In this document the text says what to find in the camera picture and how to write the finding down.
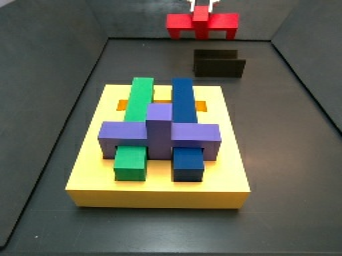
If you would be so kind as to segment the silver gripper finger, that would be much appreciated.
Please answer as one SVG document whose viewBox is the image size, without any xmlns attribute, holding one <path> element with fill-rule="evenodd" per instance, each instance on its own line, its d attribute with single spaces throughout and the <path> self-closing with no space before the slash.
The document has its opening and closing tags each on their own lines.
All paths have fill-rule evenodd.
<svg viewBox="0 0 342 256">
<path fill-rule="evenodd" d="M 219 3 L 219 0 L 210 0 L 210 4 L 215 6 Z"/>
<path fill-rule="evenodd" d="M 190 12 L 194 12 L 196 0 L 187 0 L 187 2 L 190 4 Z"/>
</svg>

